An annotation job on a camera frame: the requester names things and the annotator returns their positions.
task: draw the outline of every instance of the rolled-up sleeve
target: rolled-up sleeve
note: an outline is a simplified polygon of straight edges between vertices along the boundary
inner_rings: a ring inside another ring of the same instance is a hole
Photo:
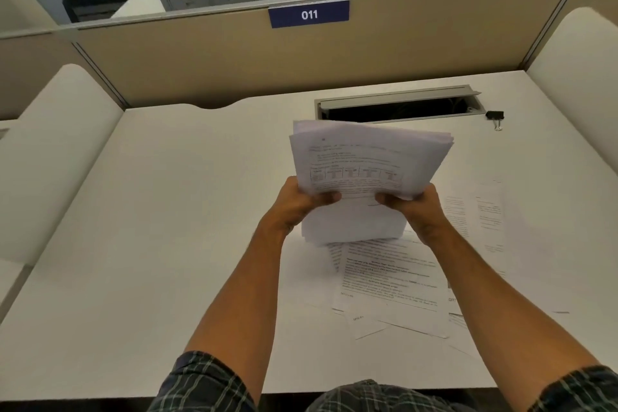
[[[547,386],[529,412],[618,411],[618,376],[606,366],[573,371]]]
[[[255,412],[242,380],[212,355],[182,354],[148,409],[149,412]]]

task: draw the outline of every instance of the black binder clip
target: black binder clip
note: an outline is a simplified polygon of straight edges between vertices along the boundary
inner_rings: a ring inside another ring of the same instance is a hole
[[[487,111],[485,113],[485,117],[487,119],[491,119],[492,121],[494,121],[495,131],[502,130],[502,127],[500,126],[500,124],[502,123],[502,120],[504,119],[504,111]]]

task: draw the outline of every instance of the plaid shirt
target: plaid shirt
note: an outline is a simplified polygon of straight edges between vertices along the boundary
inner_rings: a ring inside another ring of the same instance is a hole
[[[212,355],[182,354],[161,386],[149,412],[255,412],[241,379]],[[372,380],[322,394],[308,412],[462,412],[471,410],[437,397]],[[604,366],[574,371],[546,387],[529,412],[618,411],[618,376]]]

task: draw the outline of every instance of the cubicle partition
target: cubicle partition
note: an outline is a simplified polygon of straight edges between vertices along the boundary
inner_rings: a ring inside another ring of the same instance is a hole
[[[61,27],[0,39],[0,119],[16,117],[63,64],[88,69],[129,107],[514,70],[564,15],[618,0],[350,0],[348,21],[274,29],[278,0]]]

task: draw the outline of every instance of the number 011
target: number 011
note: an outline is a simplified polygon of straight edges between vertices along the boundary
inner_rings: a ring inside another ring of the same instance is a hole
[[[318,11],[317,10],[303,10],[300,16],[303,18],[303,20],[317,19]]]

